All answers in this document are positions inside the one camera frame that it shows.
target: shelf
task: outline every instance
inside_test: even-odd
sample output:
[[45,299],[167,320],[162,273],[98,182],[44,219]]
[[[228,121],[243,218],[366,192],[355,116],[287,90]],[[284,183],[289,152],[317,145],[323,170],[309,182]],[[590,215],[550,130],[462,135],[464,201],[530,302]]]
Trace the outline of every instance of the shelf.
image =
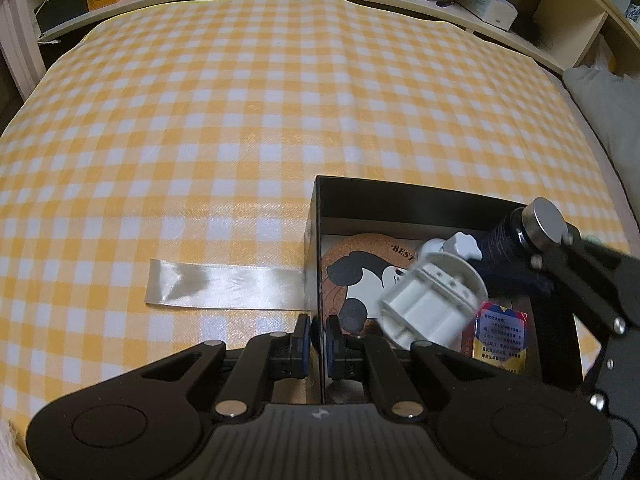
[[[77,28],[89,25],[91,23],[98,22],[116,16],[123,12],[129,12],[130,10],[142,9],[143,7],[152,6],[155,4],[163,4],[167,2],[174,2],[177,0],[121,0],[116,4],[103,7],[101,9],[92,10],[78,16],[68,22],[62,23],[57,27],[49,29],[44,32],[40,41],[51,41],[56,38],[76,30]],[[449,7],[438,7],[435,2],[428,2],[426,0],[359,0],[363,2],[371,2],[376,4],[383,4],[386,6],[397,7],[399,9],[412,10],[413,12],[419,12],[425,16],[431,16],[440,20],[454,23],[460,27],[464,27],[470,32],[478,32],[484,34],[492,40],[498,41],[514,50],[517,50],[523,54],[531,56],[534,60],[540,64],[548,67],[554,72],[561,73],[562,70],[568,68],[567,66],[561,66],[556,60],[549,54],[539,48],[536,48],[531,43],[523,40],[519,36],[511,32],[501,30],[500,28],[489,25],[468,10],[455,4]]]

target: yellow and white checkered tablecloth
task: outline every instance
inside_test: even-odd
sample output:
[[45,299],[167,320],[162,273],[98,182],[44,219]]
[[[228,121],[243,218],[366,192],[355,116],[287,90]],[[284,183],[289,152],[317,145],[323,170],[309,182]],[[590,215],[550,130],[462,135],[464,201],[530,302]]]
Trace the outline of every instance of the yellow and white checkered tablecloth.
[[[626,249],[531,59],[344,0],[213,0],[98,25],[0,137],[0,403],[47,401],[294,312],[147,306],[151,258],[301,267],[317,174],[553,200]],[[595,346],[582,338],[585,355]]]

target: cartoon panda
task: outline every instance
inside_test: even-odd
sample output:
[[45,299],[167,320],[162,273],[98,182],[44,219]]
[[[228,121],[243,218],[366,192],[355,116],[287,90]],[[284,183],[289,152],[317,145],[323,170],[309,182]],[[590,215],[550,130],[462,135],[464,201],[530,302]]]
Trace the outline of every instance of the cartoon panda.
[[380,256],[365,251],[351,251],[326,268],[328,280],[339,287],[346,287],[341,305],[336,304],[335,294],[332,311],[338,313],[340,326],[345,332],[360,333],[365,330],[367,319],[375,320],[380,314],[378,300],[394,286],[405,269],[396,267]]

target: round coaster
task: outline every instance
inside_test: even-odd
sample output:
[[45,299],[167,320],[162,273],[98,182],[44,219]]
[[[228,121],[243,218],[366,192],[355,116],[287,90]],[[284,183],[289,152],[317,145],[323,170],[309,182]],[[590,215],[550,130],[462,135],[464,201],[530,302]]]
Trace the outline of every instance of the round coaster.
[[378,300],[414,259],[411,248],[385,235],[353,235],[335,244],[322,257],[322,322],[336,315],[345,333],[382,333]]

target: pillow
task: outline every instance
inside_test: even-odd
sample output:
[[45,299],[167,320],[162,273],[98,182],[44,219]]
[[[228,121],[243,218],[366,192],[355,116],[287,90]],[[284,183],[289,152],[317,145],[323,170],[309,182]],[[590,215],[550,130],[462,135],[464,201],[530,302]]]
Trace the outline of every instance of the pillow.
[[640,219],[640,81],[586,66],[565,70],[562,80],[609,155]]

